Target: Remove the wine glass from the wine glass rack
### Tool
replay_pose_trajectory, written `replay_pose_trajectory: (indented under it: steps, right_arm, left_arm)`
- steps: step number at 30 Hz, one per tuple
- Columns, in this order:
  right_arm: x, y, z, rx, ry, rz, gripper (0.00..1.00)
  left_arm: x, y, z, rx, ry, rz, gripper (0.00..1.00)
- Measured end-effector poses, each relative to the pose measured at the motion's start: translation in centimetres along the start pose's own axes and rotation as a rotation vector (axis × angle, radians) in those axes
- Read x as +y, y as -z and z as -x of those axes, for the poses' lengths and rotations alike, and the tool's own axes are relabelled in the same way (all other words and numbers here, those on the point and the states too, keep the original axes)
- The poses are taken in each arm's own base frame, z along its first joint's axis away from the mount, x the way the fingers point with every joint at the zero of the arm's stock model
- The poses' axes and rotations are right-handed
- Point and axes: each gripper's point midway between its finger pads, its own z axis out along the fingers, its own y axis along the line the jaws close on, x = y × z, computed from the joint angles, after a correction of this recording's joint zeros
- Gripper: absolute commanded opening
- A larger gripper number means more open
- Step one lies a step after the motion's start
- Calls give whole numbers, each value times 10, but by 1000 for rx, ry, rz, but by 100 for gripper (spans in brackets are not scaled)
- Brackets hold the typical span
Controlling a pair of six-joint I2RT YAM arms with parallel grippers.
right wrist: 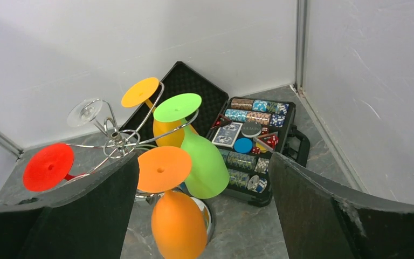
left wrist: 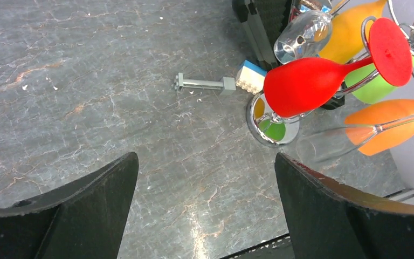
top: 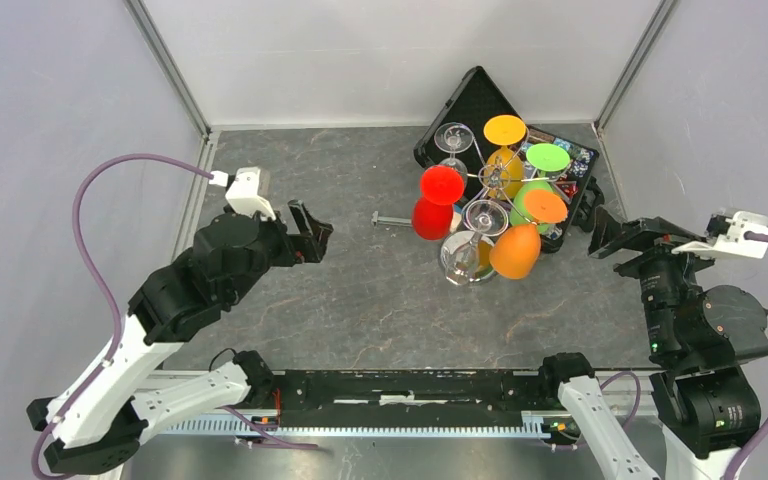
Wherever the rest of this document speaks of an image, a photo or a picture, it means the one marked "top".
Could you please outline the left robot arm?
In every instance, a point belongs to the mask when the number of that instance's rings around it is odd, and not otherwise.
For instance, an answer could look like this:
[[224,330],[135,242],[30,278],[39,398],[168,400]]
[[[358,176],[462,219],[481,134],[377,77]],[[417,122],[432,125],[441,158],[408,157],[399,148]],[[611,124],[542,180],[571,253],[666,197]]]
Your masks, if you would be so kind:
[[142,385],[200,330],[238,305],[269,270],[322,261],[333,226],[315,219],[301,201],[289,208],[296,233],[280,219],[225,209],[170,265],[147,277],[110,341],[72,386],[28,405],[40,434],[32,454],[38,478],[106,473],[172,425],[241,403],[262,407],[272,399],[273,373],[254,351],[171,387],[145,393]]

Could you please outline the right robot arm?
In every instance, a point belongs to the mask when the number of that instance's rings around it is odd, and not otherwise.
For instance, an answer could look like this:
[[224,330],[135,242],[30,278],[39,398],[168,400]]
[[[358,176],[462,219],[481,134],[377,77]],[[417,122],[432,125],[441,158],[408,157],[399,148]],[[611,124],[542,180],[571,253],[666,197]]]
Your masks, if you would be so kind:
[[768,356],[768,310],[737,286],[700,286],[697,274],[719,260],[762,259],[768,217],[721,210],[700,235],[660,217],[623,221],[600,205],[590,220],[590,256],[631,253],[614,270],[640,287],[665,477],[737,478],[767,431],[743,368]]

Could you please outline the red wine glass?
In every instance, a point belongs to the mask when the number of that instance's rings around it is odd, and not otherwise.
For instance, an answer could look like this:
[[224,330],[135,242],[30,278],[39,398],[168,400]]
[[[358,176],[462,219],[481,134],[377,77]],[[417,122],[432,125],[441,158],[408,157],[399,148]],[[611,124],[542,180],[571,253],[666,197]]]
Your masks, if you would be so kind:
[[450,229],[454,205],[465,190],[460,173],[452,167],[435,165],[420,177],[420,197],[413,208],[411,225],[425,240],[440,240]]

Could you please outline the clear wine glass front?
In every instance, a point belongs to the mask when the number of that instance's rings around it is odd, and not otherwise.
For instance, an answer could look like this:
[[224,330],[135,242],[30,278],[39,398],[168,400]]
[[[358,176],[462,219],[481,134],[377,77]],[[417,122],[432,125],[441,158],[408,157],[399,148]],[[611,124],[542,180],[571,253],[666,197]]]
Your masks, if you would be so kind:
[[496,274],[489,254],[495,238],[509,225],[508,212],[490,199],[469,202],[462,210],[458,229],[440,248],[439,260],[445,279],[456,286],[477,285]]

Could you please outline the orange wine glass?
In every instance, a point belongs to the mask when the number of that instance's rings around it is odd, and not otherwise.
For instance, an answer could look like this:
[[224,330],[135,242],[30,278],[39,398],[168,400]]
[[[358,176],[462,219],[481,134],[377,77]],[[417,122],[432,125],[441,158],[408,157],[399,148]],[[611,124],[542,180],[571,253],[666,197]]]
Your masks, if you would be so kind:
[[568,208],[559,195],[542,189],[525,193],[520,190],[513,206],[524,222],[511,225],[499,237],[490,251],[489,261],[499,276],[520,280],[531,273],[541,253],[538,226],[565,220]]

